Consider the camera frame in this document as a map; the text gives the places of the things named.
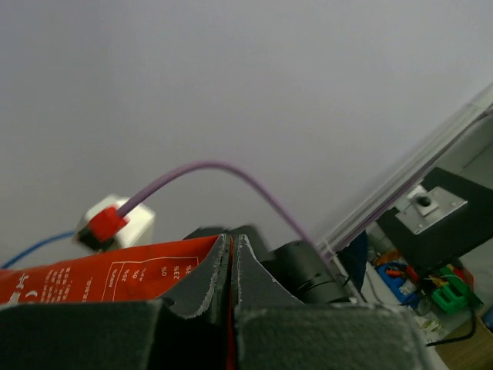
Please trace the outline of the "blue checkered paper bag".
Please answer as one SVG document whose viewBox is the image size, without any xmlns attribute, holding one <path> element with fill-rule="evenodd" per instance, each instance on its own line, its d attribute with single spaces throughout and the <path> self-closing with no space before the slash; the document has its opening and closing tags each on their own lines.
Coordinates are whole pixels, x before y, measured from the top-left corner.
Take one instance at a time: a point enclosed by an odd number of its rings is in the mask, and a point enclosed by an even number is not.
<svg viewBox="0 0 493 370">
<path fill-rule="evenodd" d="M 67 239 L 67 238 L 71 238 L 74 235 L 75 235 L 75 231 L 71 230 L 71 231 L 66 231 L 66 232 L 63 232 L 60 234 L 53 235 L 51 237 L 47 237 L 43 240 L 40 240 L 37 243 L 33 244 L 32 246 L 27 247 L 26 249 L 24 249 L 20 253 L 16 254 L 14 257 L 9 259 L 8 261 L 2 263 L 1 269 L 7 269 L 9 267 L 12 267 L 14 264 L 16 264 L 17 262 L 22 260 L 24 257 L 27 257 L 28 255 L 32 254 L 33 252 L 37 251 L 39 248 L 41 248 L 45 245 L 52 244 L 52 243 L 55 243 L 57 241 L 61 241 L 61 240 Z"/>
</svg>

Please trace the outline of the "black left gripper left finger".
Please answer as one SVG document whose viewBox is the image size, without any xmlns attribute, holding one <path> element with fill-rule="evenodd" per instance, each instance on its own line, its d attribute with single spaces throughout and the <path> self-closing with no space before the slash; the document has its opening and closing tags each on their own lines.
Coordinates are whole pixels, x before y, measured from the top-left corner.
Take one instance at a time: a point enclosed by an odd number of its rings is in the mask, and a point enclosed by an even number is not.
<svg viewBox="0 0 493 370">
<path fill-rule="evenodd" d="M 17 304 L 1 310 L 3 369 L 227 369 L 230 252 L 205 260 L 153 300 Z"/>
</svg>

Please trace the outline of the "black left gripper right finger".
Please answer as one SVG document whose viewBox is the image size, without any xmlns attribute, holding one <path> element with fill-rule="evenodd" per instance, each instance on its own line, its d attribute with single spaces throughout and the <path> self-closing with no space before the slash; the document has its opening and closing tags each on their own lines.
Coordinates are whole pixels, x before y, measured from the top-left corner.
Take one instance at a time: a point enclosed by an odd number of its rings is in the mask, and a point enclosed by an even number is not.
<svg viewBox="0 0 493 370">
<path fill-rule="evenodd" d="M 233 327 L 238 369 L 433 369 L 413 315 L 383 304 L 304 304 L 235 238 Z"/>
</svg>

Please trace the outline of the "orange cream cassava chips bag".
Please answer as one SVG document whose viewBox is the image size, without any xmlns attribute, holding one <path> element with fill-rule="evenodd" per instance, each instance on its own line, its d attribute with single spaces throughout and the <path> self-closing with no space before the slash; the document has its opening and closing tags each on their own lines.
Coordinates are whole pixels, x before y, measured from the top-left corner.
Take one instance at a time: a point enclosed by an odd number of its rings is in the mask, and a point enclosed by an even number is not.
<svg viewBox="0 0 493 370">
<path fill-rule="evenodd" d="M 201 264 L 219 235 L 97 254 L 52 265 L 3 270 L 1 310 L 17 304 L 97 304 L 153 300 Z M 236 367 L 229 328 L 227 369 Z"/>
</svg>

